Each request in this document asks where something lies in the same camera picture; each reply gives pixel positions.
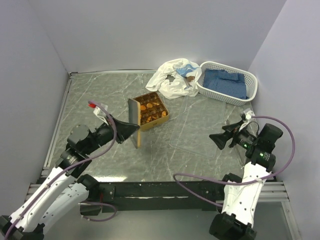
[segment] folded blue cloth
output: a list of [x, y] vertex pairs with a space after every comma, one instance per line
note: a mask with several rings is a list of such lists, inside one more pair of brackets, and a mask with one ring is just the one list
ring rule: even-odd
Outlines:
[[204, 71], [204, 88], [238, 99], [248, 99], [245, 75], [228, 73], [226, 70], [206, 69]]

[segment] basket rim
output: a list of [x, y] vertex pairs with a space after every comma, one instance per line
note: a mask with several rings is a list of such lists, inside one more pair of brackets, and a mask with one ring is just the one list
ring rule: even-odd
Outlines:
[[226, 94], [221, 93], [221, 92], [218, 92], [218, 91], [210, 90], [210, 89], [208, 89], [208, 88], [206, 88], [206, 87], [201, 86], [198, 82], [196, 82], [196, 85], [197, 85], [199, 88], [204, 89], [204, 90], [206, 90], [206, 91], [210, 91], [210, 92], [215, 93], [215, 94], [218, 94], [218, 95], [225, 96], [225, 97], [227, 97], [227, 98], [231, 98], [231, 99], [234, 99], [234, 100], [237, 100], [237, 101], [241, 101], [241, 102], [250, 102], [250, 101], [252, 101], [252, 100], [255, 98], [255, 96], [256, 96], [256, 94], [257, 94], [257, 90], [258, 90], [258, 79], [257, 79], [256, 76], [253, 75], [251, 72], [248, 72], [248, 71], [245, 71], [245, 70], [242, 70], [242, 69], [233, 67], [233, 66], [221, 64], [221, 63], [218, 63], [218, 62], [215, 62], [215, 61], [205, 61], [205, 62], [203, 62], [203, 63], [200, 65], [200, 68], [202, 68], [202, 66], [203, 66], [204, 64], [216, 64], [216, 65], [228, 67], [228, 68], [231, 68], [231, 69], [233, 69], [233, 70], [239, 71], [239, 72], [241, 72], [241, 73], [245, 73], [245, 74], [247, 74], [247, 75], [250, 75], [250, 76], [253, 78], [254, 82], [255, 82], [254, 92], [253, 92], [252, 97], [250, 97], [249, 99], [240, 99], [240, 98], [237, 98], [237, 97], [234, 97], [234, 96], [226, 95]]

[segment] plastic basket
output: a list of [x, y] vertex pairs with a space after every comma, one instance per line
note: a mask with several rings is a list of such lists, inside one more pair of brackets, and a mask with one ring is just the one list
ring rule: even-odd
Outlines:
[[[199, 78], [198, 82], [196, 83], [198, 88], [199, 88], [199, 93], [202, 95], [205, 95], [209, 98], [212, 99], [217, 99], [222, 102], [226, 102], [228, 104], [233, 104], [236, 106], [242, 106], [247, 102], [250, 102], [253, 100], [257, 94], [257, 89], [258, 89], [258, 80], [257, 78], [250, 72], [243, 71], [241, 69], [232, 67], [232, 66], [227, 66], [223, 65], [217, 62], [213, 61], [205, 61], [200, 65], [202, 69], [202, 75]], [[212, 70], [226, 70], [228, 73], [240, 73], [244, 74], [244, 82], [246, 86], [246, 95], [249, 97], [248, 99], [240, 99], [236, 98], [234, 96], [229, 96], [217, 91], [213, 91], [210, 89], [207, 89], [203, 87], [204, 84], [204, 78], [205, 78], [205, 70], [206, 69], [212, 69]]]

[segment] gray floor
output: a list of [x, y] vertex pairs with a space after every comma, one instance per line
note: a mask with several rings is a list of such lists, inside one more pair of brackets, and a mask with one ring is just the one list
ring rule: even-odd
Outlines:
[[[65, 150], [67, 138], [74, 126], [86, 124], [93, 129], [102, 123], [88, 107], [88, 100], [108, 105], [108, 111], [115, 118], [128, 121], [128, 98], [148, 93], [145, 86], [152, 75], [152, 73], [82, 73], [73, 75], [65, 110], [61, 117], [61, 126], [57, 133], [57, 143], [54, 146], [53, 157], [50, 159], [51, 167]], [[170, 138], [176, 129], [184, 97], [173, 100], [163, 97], [162, 99], [168, 108], [170, 119], [144, 133], [141, 149], [135, 149], [129, 140], [123, 144], [116, 144], [107, 154], [94, 160], [85, 173], [103, 182], [172, 181], [172, 174], [175, 172], [192, 173], [218, 179], [230, 172], [242, 176], [244, 152], [237, 148], [217, 150], [212, 157], [205, 157], [170, 146]], [[214, 99], [209, 98], [209, 100], [212, 100], [213, 105], [222, 104]], [[193, 108], [190, 110], [190, 115], [193, 116], [194, 126], [205, 123], [217, 127], [217, 124], [222, 126], [225, 122], [238, 122], [241, 120], [239, 113], [244, 109], [251, 108], [251, 104], [248, 103], [242, 107], [225, 104], [223, 108], [221, 117], [214, 121], [209, 117], [203, 117], [197, 108]], [[211, 131], [213, 129], [208, 129], [207, 135], [214, 133]], [[196, 133], [197, 129], [191, 129], [191, 132]], [[209, 146], [212, 148], [216, 148], [209, 137], [204, 137], [202, 141], [205, 144], [210, 144]]]
[[[216, 214], [196, 209], [124, 211], [107, 222], [87, 222], [76, 207], [51, 228], [45, 240], [216, 240], [209, 234]], [[255, 240], [292, 240], [279, 202], [259, 203], [253, 228], [257, 231]]]

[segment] cardboard lid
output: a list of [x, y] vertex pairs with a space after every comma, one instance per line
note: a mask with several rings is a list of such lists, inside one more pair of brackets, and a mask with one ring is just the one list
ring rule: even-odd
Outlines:
[[[138, 124], [140, 126], [140, 102], [128, 99], [128, 108], [129, 108], [129, 123]], [[133, 145], [135, 148], [140, 148], [141, 146], [141, 133], [140, 129], [135, 131], [131, 136]]]

